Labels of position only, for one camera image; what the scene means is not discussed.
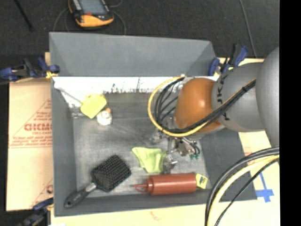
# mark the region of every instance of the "bottle label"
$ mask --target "bottle label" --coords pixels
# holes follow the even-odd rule
[[[208,178],[201,174],[196,174],[197,186],[203,189],[206,189]]]

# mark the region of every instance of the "red squeeze bottle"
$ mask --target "red squeeze bottle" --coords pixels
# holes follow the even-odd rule
[[[137,184],[134,187],[138,192],[150,195],[184,194],[196,191],[197,180],[194,173],[151,175],[145,184]]]

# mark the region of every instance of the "blue clamp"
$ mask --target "blue clamp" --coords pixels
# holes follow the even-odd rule
[[[234,45],[229,61],[222,67],[222,73],[228,71],[230,67],[238,67],[238,65],[247,57],[248,54],[249,51],[246,46],[240,46],[240,50],[238,50],[237,45]]]
[[[21,223],[18,223],[16,226],[36,226],[38,225],[48,213],[46,209],[47,206],[53,204],[53,198],[46,199],[35,206],[33,206],[32,210],[36,213],[30,215],[26,219],[24,219]]]
[[[220,60],[218,58],[214,58],[209,65],[208,76],[214,76],[214,73],[217,71],[217,68],[220,64]]]
[[[58,74],[60,67],[57,65],[48,66],[42,57],[38,57],[37,64],[31,64],[25,58],[18,66],[0,70],[0,77],[15,82],[26,78],[44,78],[47,76],[47,72]]]

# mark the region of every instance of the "bin floor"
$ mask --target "bin floor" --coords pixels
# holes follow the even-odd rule
[[[150,138],[155,131],[147,115],[149,94],[109,94],[106,95],[112,111],[112,124],[102,126],[96,118],[80,116],[73,118],[73,136],[76,158],[77,188],[81,189],[91,182],[92,168],[113,154],[120,155],[129,165],[132,175],[113,189],[109,195],[139,194],[133,185],[141,184],[149,174],[139,166],[139,161],[131,151],[133,147],[161,148],[167,150],[167,139],[153,145]],[[178,161],[172,173],[196,172],[208,177],[202,153],[196,160],[188,155],[173,157]],[[211,187],[210,179],[207,188]],[[108,196],[101,190],[94,190],[88,197]]]

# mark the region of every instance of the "hairbrush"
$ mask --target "hairbrush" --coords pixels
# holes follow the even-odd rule
[[[92,182],[85,188],[71,193],[64,202],[65,208],[71,208],[83,201],[90,192],[100,189],[109,193],[131,175],[125,161],[113,155],[92,169]]]

